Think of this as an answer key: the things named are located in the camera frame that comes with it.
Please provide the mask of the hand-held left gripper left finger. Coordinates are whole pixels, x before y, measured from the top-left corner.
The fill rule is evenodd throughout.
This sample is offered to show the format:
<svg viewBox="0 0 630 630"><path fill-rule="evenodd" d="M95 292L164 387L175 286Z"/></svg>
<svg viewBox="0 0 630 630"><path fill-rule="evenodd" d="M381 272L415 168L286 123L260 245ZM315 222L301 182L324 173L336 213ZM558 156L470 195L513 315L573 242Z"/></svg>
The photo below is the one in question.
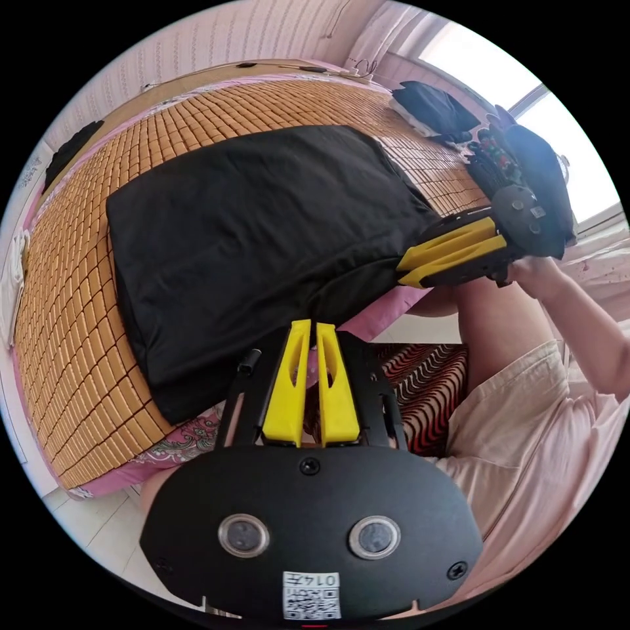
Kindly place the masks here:
<svg viewBox="0 0 630 630"><path fill-rule="evenodd" d="M301 446L310 328L310 320L295 320L283 342L262 423L267 443Z"/></svg>

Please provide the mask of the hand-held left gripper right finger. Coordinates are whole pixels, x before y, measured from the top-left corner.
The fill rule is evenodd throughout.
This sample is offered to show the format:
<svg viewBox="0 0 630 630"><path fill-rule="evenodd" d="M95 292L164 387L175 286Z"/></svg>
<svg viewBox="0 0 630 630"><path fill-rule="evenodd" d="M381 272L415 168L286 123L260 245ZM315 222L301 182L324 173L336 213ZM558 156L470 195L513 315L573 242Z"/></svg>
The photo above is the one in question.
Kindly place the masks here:
<svg viewBox="0 0 630 630"><path fill-rule="evenodd" d="M343 353L336 329L316 324L318 390L322 446L352 444L360 434Z"/></svg>

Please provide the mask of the person's right hand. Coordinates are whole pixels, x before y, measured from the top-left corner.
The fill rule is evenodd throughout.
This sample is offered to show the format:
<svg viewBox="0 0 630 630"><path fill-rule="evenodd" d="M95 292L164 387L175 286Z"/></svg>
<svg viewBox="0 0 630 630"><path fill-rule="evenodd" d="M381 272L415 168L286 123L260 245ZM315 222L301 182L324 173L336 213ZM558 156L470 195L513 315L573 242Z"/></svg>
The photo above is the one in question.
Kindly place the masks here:
<svg viewBox="0 0 630 630"><path fill-rule="evenodd" d="M507 279L539 302L551 300L566 285L566 276L549 257L524 257L509 265Z"/></svg>

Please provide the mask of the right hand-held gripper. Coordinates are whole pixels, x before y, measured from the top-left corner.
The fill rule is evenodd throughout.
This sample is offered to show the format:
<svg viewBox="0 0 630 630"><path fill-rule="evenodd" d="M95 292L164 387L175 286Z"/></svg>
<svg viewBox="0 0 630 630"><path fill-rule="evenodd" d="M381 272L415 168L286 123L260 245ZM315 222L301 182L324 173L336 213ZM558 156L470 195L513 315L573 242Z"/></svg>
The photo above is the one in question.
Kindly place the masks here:
<svg viewBox="0 0 630 630"><path fill-rule="evenodd" d="M448 215L411 247L396 268L409 287L457 286L486 277L510 285L508 267L533 255L542 235L544 210L527 188L508 186L490 205Z"/></svg>

